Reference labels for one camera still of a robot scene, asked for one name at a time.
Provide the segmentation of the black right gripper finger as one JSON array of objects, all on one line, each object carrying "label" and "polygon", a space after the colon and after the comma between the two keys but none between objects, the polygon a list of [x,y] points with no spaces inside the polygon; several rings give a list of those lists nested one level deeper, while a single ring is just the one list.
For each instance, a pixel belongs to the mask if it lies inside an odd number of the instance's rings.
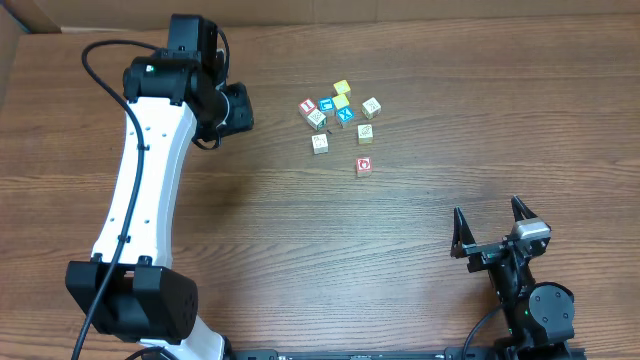
[{"label": "black right gripper finger", "polygon": [[518,195],[511,197],[511,206],[516,222],[537,218],[537,215],[526,206]]},{"label": "black right gripper finger", "polygon": [[476,241],[460,207],[454,208],[453,215],[450,256],[454,258],[467,257],[471,248],[476,246]]}]

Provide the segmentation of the plain wooden block green side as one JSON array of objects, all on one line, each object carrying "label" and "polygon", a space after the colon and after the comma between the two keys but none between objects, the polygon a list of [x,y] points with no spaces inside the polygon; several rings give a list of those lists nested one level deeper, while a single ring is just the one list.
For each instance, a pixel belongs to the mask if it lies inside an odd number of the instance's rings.
[{"label": "plain wooden block green side", "polygon": [[329,151],[328,139],[325,134],[313,135],[311,141],[315,155],[324,154]]}]

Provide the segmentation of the red O wooden block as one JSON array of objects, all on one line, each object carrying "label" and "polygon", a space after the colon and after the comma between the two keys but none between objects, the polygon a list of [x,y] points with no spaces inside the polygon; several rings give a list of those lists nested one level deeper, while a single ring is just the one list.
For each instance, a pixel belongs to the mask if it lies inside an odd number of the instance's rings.
[{"label": "red O wooden block", "polygon": [[373,165],[370,157],[359,157],[356,159],[356,176],[369,177],[373,172]]}]

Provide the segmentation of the yellow framed wooden block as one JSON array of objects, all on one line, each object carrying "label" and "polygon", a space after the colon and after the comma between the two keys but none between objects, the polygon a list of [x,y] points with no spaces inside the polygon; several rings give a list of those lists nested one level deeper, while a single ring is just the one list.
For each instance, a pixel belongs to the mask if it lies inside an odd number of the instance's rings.
[{"label": "yellow framed wooden block", "polygon": [[371,124],[357,126],[357,138],[360,145],[371,144],[374,139],[373,127]]}]

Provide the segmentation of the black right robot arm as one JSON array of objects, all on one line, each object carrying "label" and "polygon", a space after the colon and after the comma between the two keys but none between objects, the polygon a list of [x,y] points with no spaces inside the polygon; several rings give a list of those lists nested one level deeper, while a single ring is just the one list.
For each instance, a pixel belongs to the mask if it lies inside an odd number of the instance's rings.
[{"label": "black right robot arm", "polygon": [[[555,282],[537,282],[529,268],[551,241],[551,227],[518,197],[511,198],[514,225],[496,243],[479,245],[459,207],[453,210],[450,256],[466,258],[469,272],[486,271],[499,304],[470,331],[456,359],[582,359],[568,341],[575,336],[574,294]],[[477,332],[503,313],[509,335],[491,347],[473,348]]]}]

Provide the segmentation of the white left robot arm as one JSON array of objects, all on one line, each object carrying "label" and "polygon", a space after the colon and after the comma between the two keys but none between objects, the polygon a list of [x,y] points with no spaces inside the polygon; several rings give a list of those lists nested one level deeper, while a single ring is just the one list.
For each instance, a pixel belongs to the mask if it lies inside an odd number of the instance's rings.
[{"label": "white left robot arm", "polygon": [[199,317],[196,283],[173,269],[171,240],[188,148],[216,149],[253,126],[246,88],[228,72],[227,48],[156,47],[132,61],[114,94],[126,134],[112,202],[90,258],[68,264],[65,285],[85,329],[137,344],[142,358],[232,355]]}]

